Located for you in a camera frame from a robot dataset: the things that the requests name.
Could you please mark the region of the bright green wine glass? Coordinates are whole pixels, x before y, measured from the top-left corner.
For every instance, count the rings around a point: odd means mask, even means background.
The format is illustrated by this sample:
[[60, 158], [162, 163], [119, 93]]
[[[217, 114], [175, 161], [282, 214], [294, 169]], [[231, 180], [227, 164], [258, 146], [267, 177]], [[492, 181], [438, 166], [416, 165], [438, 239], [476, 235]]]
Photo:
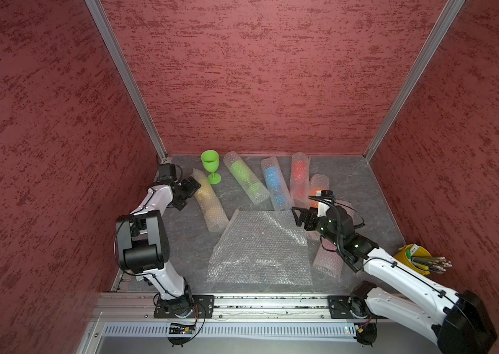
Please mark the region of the bright green wine glass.
[[207, 150], [201, 155], [203, 167], [209, 172], [208, 181], [212, 185], [220, 183], [221, 176], [217, 173], [219, 167], [219, 154], [215, 150]]

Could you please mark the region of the yellow glass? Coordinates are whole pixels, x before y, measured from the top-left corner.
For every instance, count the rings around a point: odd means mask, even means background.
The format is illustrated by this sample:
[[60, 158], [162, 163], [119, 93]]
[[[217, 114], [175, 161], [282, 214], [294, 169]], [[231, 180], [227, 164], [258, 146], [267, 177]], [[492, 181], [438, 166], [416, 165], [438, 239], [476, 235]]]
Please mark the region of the yellow glass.
[[212, 185], [206, 175], [198, 169], [193, 169], [191, 176], [201, 185], [194, 196], [199, 203], [208, 230], [210, 232], [223, 232], [229, 224], [229, 219]]

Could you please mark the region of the clear bubble wrap sheet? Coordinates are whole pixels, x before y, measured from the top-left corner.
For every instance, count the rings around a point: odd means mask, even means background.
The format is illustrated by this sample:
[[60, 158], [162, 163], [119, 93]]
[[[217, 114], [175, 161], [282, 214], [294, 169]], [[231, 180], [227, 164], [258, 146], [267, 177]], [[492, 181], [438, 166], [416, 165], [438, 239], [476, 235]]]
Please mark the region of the clear bubble wrap sheet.
[[289, 211], [236, 210], [213, 249], [208, 281], [311, 286], [305, 230]]

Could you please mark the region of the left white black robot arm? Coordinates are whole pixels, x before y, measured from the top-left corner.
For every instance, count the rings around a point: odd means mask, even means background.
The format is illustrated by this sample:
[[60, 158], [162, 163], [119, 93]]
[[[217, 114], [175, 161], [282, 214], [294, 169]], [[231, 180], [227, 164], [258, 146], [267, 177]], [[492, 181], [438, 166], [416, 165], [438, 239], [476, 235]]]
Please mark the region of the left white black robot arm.
[[187, 280], [171, 264], [163, 215], [167, 209], [182, 210], [200, 187], [194, 178], [183, 178], [180, 166], [161, 164], [139, 206], [116, 221], [114, 254], [118, 268], [155, 287], [156, 310], [177, 318], [192, 316], [196, 305]]

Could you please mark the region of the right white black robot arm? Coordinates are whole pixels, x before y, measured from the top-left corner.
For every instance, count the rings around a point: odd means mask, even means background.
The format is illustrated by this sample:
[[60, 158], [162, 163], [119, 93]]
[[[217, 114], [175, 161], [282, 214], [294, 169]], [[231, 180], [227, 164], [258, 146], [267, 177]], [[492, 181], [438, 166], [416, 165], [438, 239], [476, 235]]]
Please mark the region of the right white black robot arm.
[[316, 208], [292, 208], [295, 223], [316, 231], [353, 272], [376, 277], [399, 292], [392, 295], [367, 281], [347, 296], [345, 309], [356, 319], [356, 339], [372, 345], [376, 320], [387, 318], [428, 339], [442, 353], [488, 353], [498, 339], [482, 299], [457, 292], [400, 263], [377, 243], [357, 232], [351, 215], [329, 199]]

